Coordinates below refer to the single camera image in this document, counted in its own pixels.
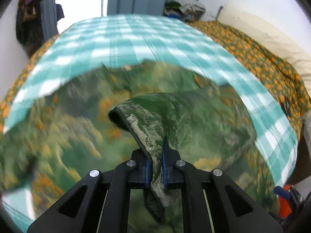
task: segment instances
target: green cloth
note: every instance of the green cloth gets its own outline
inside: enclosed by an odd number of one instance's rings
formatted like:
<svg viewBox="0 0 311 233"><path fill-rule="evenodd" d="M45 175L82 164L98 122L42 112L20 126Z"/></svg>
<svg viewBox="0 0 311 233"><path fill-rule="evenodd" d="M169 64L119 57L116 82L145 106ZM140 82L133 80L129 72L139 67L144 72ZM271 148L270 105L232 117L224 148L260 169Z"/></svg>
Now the green cloth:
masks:
<svg viewBox="0 0 311 233"><path fill-rule="evenodd" d="M111 109L112 120L132 133L109 119ZM203 170L219 166L262 207L277 210L272 176L237 93L193 71L153 61L103 66L36 100L0 143L0 188L14 188L32 172L39 216L90 170L114 169L141 147L152 158L154 176L144 194L148 209L142 192L132 192L129 232L174 232L182 227L180 195L161 186L164 135L184 160Z"/></svg>

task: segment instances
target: hanging clothes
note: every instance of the hanging clothes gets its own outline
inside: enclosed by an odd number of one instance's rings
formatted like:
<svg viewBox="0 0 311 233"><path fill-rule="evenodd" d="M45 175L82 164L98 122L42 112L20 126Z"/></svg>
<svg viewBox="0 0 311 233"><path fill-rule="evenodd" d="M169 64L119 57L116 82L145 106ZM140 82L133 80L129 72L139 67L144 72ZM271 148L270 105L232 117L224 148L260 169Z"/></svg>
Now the hanging clothes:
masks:
<svg viewBox="0 0 311 233"><path fill-rule="evenodd" d="M16 16L16 38L31 57L44 43L41 25L42 0L19 0Z"/></svg>
<svg viewBox="0 0 311 233"><path fill-rule="evenodd" d="M65 18L63 7L58 3L56 4L56 18L57 18L57 21L59 21L62 18Z"/></svg>

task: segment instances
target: teal checkered cloth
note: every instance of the teal checkered cloth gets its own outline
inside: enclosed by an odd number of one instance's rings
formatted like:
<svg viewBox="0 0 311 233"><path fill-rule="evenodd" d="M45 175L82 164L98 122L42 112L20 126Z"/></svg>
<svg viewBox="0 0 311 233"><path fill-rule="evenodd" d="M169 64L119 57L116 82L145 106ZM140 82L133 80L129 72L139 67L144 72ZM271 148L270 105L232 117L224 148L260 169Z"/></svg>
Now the teal checkered cloth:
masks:
<svg viewBox="0 0 311 233"><path fill-rule="evenodd" d="M35 219L30 189L31 183L28 181L23 188L4 194L1 200L11 219L25 233Z"/></svg>
<svg viewBox="0 0 311 233"><path fill-rule="evenodd" d="M175 19L117 15L72 25L39 60L19 90L4 132L23 120L35 99L102 64L117 68L144 59L180 65L217 84L229 83L254 122L256 145L276 185L284 185L297 159L297 137L266 88L222 46Z"/></svg>

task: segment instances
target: metal screw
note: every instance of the metal screw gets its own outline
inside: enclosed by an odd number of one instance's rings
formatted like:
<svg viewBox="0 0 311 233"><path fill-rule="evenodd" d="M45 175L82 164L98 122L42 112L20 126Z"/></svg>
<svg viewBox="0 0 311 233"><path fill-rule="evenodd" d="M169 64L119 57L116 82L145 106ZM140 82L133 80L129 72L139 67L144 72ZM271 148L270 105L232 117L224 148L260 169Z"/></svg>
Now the metal screw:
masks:
<svg viewBox="0 0 311 233"><path fill-rule="evenodd" d="M90 171L90 176L91 177L96 177L96 176L98 176L99 175L99 171L98 170L92 170L92 171Z"/></svg>
<svg viewBox="0 0 311 233"><path fill-rule="evenodd" d="M129 167L135 166L135 165L136 165L136 161L130 159L130 160L128 160L128 161L126 162L126 165L129 166Z"/></svg>
<svg viewBox="0 0 311 233"><path fill-rule="evenodd" d="M222 170L220 170L220 169L214 169L213 174L214 174L215 176L221 176L221 175L222 175Z"/></svg>
<svg viewBox="0 0 311 233"><path fill-rule="evenodd" d="M177 166L184 166L185 164L186 164L186 162L182 159L176 161Z"/></svg>

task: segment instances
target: pillow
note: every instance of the pillow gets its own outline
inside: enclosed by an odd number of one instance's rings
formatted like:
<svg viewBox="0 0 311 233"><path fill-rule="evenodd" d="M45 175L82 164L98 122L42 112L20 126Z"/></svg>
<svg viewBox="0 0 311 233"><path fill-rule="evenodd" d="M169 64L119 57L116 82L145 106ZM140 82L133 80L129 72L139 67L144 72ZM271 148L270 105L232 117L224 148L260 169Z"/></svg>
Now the pillow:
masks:
<svg viewBox="0 0 311 233"><path fill-rule="evenodd" d="M262 18L225 5L217 20L230 25L262 44L265 48L293 65L311 95L311 57L297 43Z"/></svg>

